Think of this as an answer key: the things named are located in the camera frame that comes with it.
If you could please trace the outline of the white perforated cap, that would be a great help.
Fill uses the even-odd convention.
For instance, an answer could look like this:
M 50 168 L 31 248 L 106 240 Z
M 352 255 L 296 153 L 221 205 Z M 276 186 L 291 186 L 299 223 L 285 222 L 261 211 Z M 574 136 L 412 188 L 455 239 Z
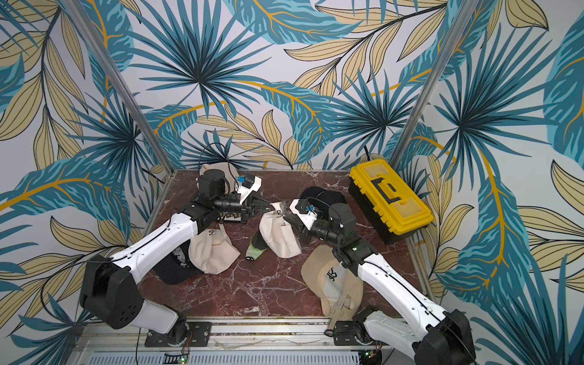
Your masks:
M 301 244 L 296 238 L 292 225 L 284 220 L 282 202 L 272 203 L 273 211 L 263 214 L 259 223 L 259 232 L 267 246 L 276 256 L 283 259 L 301 254 Z

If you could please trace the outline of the cream Colorado cap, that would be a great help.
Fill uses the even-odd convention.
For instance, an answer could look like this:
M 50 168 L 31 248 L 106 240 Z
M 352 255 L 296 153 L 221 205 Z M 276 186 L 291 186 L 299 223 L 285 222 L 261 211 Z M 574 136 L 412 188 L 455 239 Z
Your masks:
M 189 243 L 189 260 L 205 274 L 218 275 L 232 266 L 240 251 L 231 243 L 223 224 L 206 229 Z

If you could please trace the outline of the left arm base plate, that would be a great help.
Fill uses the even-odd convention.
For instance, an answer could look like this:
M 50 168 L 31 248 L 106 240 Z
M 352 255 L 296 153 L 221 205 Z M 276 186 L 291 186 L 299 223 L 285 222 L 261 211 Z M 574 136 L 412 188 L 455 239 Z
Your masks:
M 178 322 L 168 334 L 148 331 L 146 348 L 186 347 L 204 348 L 211 334 L 211 322 Z

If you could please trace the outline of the navy black cap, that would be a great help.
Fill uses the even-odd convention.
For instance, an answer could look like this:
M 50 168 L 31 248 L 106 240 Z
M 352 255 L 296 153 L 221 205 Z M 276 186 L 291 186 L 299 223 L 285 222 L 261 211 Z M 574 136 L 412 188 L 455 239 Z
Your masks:
M 180 284 L 195 275 L 202 274 L 202 271 L 196 268 L 189 259 L 189 245 L 190 241 L 185 241 L 154 267 L 155 273 L 165 284 Z

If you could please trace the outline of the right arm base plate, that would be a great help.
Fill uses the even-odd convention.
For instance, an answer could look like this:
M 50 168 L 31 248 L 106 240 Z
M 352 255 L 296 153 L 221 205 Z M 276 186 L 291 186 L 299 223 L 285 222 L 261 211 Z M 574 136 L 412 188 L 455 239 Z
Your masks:
M 336 346 L 375 345 L 387 340 L 395 329 L 388 323 L 375 319 L 359 321 L 339 321 L 333 328 L 327 328 L 324 335 L 334 340 Z

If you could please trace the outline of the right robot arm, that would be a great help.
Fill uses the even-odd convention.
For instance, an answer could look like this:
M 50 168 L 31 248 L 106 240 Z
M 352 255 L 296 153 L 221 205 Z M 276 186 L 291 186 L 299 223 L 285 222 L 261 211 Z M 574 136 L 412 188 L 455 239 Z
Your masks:
M 347 204 L 336 203 L 320 217 L 313 199 L 295 199 L 284 218 L 300 235 L 332 247 L 339 263 L 369 284 L 401 315 L 382 311 L 357 316 L 368 340 L 383 342 L 416 364 L 474 364 L 476 351 L 467 317 L 445 310 L 406 281 L 373 245 L 357 232 L 356 218 Z

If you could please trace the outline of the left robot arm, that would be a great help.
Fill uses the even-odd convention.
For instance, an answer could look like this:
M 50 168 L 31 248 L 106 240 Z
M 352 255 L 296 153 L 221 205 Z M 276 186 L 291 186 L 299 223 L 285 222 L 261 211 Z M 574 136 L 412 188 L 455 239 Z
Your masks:
M 246 222 L 272 211 L 272 205 L 258 194 L 261 178 L 245 174 L 236 181 L 235 192 L 229 193 L 223 171 L 205 171 L 194 196 L 159 228 L 109 258 L 97 255 L 88 260 L 81 307 L 112 329 L 134 326 L 162 335 L 184 329 L 178 312 L 144 299 L 138 284 L 160 261 L 225 214 L 236 214 Z

